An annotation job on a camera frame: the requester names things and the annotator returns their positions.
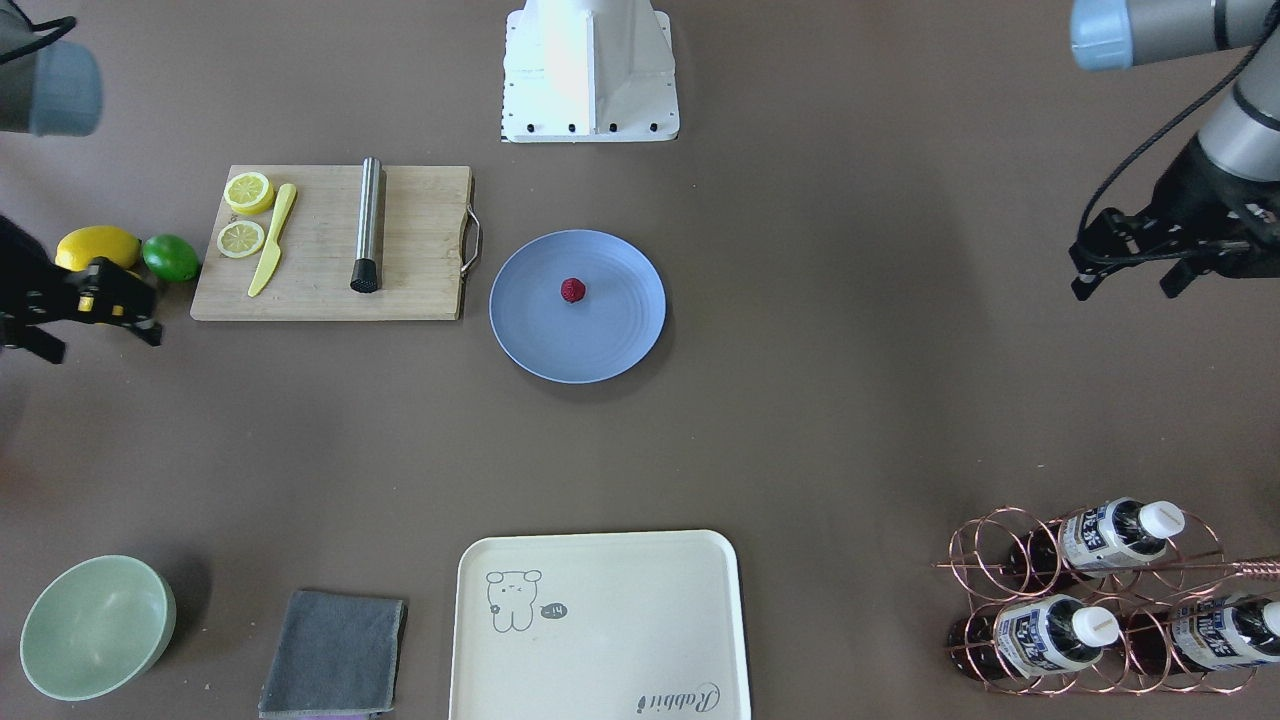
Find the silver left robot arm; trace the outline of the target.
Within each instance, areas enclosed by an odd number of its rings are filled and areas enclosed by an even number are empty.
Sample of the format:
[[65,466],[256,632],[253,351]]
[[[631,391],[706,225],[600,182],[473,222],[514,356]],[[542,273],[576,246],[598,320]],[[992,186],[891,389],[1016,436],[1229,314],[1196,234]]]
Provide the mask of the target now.
[[1279,273],[1279,36],[1275,1],[1076,1],[1075,63],[1120,70],[1239,49],[1236,64],[1144,142],[1151,149],[1211,100],[1216,109],[1134,213],[1098,209],[1112,172],[1091,195],[1069,255],[1071,291],[1088,300],[1102,282],[1146,263],[1175,299],[1202,275],[1265,279]]

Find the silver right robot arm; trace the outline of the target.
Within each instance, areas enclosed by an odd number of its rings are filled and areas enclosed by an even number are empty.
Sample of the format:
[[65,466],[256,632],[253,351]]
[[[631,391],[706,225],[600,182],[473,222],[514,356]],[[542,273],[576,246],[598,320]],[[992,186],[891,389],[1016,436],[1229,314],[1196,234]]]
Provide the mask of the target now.
[[[70,137],[96,131],[101,73],[87,47],[64,40],[76,26],[72,15],[36,23],[17,3],[3,3],[3,131]],[[1,219],[4,348],[60,364],[65,345],[44,324],[61,320],[120,327],[157,347],[156,304],[157,291],[127,264],[99,252],[86,268],[65,269],[29,233]]]

